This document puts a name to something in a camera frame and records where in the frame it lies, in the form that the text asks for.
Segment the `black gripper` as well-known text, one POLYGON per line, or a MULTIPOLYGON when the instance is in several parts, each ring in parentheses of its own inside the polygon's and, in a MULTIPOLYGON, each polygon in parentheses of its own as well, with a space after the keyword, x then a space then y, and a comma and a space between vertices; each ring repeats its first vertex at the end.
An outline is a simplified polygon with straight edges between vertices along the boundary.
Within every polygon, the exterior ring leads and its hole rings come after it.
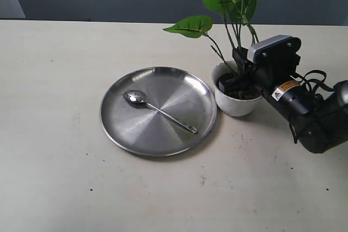
MULTIPOLYGON (((237 66, 252 67, 251 78, 261 96, 286 120, 295 117, 315 117, 319 115, 322 98, 316 97, 296 78, 297 66, 295 65, 256 65, 247 59, 248 49, 234 48, 232 57, 237 66)), ((228 92, 252 92, 252 86, 248 77, 220 76, 217 79, 217 88, 222 93, 228 92)))

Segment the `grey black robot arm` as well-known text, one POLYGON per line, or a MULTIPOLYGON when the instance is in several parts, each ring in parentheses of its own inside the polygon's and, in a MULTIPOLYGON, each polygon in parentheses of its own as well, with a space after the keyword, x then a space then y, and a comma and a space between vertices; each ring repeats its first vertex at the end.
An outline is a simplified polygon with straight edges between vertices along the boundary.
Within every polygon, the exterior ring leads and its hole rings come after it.
POLYGON ((276 35, 246 48, 234 48, 238 73, 216 81, 224 94, 246 91, 263 97, 287 120, 295 143, 321 154, 347 141, 347 81, 329 87, 322 79, 296 72, 301 40, 276 35))

